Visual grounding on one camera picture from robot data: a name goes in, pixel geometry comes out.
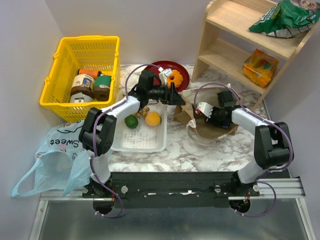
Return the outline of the orange ring doughnut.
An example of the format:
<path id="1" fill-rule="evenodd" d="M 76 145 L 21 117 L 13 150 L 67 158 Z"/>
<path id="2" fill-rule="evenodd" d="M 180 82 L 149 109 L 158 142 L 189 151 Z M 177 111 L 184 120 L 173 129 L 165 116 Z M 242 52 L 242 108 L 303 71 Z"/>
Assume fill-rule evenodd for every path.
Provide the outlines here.
<path id="1" fill-rule="evenodd" d="M 172 71 L 172 74 L 169 77 L 167 77 L 166 82 L 168 88 L 170 89 L 171 83 L 174 83 L 175 88 L 178 88 L 183 83 L 183 80 L 183 76 L 180 74 L 180 72 L 174 69 Z"/>

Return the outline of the brown paper bag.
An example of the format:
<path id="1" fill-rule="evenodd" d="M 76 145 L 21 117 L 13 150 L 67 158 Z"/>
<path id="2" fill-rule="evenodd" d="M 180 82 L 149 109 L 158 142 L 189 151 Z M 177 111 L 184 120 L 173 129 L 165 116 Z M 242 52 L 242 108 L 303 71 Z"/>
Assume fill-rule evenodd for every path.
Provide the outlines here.
<path id="1" fill-rule="evenodd" d="M 194 88 L 180 93 L 186 105 L 176 106 L 173 120 L 185 126 L 188 137 L 194 143 L 201 146 L 213 146 L 236 134 L 238 125 L 232 123 L 229 128 L 214 126 L 205 122 L 204 115 L 195 112 L 194 103 L 206 102 L 218 107 L 217 94 L 224 90 L 225 88 L 221 86 L 206 86 L 200 92 Z"/>

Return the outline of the orange citrus fruit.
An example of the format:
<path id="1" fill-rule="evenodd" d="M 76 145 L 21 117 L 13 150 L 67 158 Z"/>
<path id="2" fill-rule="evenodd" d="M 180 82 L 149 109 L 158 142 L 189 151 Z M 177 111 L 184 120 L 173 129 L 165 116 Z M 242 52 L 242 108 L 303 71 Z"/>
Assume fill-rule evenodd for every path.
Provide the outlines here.
<path id="1" fill-rule="evenodd" d="M 157 127 L 161 124 L 162 119 L 158 112 L 151 111 L 146 115 L 144 121 L 145 124 L 149 127 Z"/>

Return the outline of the yellow berries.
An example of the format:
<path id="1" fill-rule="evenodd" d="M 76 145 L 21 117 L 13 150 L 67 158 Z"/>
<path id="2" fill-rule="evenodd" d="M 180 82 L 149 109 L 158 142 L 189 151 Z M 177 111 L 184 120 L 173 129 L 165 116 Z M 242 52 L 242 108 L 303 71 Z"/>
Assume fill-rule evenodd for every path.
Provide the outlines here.
<path id="1" fill-rule="evenodd" d="M 148 106 L 144 107 L 143 109 L 139 110 L 138 112 L 135 112 L 133 115 L 137 118 L 145 118 L 150 111 L 150 108 Z"/>

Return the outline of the green lime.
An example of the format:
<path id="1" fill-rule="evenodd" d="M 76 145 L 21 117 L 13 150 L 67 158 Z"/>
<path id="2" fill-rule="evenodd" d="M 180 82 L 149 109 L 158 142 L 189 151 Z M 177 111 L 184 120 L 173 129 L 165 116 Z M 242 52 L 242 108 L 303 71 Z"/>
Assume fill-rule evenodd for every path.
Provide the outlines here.
<path id="1" fill-rule="evenodd" d="M 136 129 L 139 125 L 139 120 L 135 115 L 130 114 L 124 119 L 124 123 L 129 129 Z"/>

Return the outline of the orange packaged food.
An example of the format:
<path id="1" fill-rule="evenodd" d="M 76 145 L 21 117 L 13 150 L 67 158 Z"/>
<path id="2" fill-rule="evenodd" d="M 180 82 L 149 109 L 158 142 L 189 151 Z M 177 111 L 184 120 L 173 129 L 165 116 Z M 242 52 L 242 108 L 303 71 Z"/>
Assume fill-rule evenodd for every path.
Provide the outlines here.
<path id="1" fill-rule="evenodd" d="M 265 88 L 277 70 L 280 61 L 260 49 L 254 52 L 243 63 L 243 74 L 260 88 Z"/>

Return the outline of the green snack packet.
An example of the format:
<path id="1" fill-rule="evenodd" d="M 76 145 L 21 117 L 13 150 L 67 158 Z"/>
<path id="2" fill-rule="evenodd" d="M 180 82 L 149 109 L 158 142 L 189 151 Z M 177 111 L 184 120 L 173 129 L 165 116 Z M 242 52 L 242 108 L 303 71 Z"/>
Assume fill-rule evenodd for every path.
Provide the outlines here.
<path id="1" fill-rule="evenodd" d="M 309 31 L 319 20 L 319 2 L 283 0 L 272 7 L 248 30 L 265 36 L 288 39 Z"/>

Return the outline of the light blue plastic grocery bag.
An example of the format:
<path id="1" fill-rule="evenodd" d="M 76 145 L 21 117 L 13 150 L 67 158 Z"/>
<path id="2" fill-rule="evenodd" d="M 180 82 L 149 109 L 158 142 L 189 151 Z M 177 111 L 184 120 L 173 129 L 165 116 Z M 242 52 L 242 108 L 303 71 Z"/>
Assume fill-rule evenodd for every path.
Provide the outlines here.
<path id="1" fill-rule="evenodd" d="M 50 190 L 66 196 L 90 183 L 89 154 L 79 141 L 84 121 L 53 127 L 35 153 L 35 163 L 19 180 L 12 197 L 28 197 Z"/>

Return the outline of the blue silver drink can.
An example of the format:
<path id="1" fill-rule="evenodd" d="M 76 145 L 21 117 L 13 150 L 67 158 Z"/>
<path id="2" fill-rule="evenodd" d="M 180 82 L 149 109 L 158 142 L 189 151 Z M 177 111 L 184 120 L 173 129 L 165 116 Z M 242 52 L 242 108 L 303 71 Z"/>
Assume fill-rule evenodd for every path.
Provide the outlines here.
<path id="1" fill-rule="evenodd" d="M 230 125 L 231 124 L 228 121 L 226 121 L 225 123 L 223 123 L 222 127 L 228 129 Z"/>

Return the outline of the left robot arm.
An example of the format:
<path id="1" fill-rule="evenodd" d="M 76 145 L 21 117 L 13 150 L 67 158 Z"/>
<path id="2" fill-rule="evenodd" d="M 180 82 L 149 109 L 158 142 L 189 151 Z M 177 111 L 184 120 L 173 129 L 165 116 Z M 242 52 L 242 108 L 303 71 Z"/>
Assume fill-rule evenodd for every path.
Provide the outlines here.
<path id="1" fill-rule="evenodd" d="M 83 148 L 91 152 L 91 166 L 94 158 L 106 154 L 111 149 L 117 122 L 142 110 L 150 100 L 169 106 L 186 104 L 173 83 L 171 87 L 166 84 L 155 85 L 154 79 L 161 80 L 153 71 L 145 69 L 141 72 L 138 83 L 125 92 L 122 100 L 106 108 L 93 107 L 88 111 L 78 139 Z"/>

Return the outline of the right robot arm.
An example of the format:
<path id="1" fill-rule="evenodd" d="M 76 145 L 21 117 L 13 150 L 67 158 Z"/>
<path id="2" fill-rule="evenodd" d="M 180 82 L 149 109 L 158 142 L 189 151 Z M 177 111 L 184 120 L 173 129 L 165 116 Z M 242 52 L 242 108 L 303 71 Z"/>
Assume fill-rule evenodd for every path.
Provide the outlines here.
<path id="1" fill-rule="evenodd" d="M 205 115 L 205 122 L 225 129 L 239 125 L 254 135 L 253 159 L 233 173 L 229 184 L 230 191 L 241 196 L 262 175 L 280 172 L 293 161 L 289 127 L 284 122 L 267 120 L 241 103 L 236 104 L 231 90 L 219 92 L 217 98 L 218 107 L 207 102 L 197 104 L 197 112 Z"/>

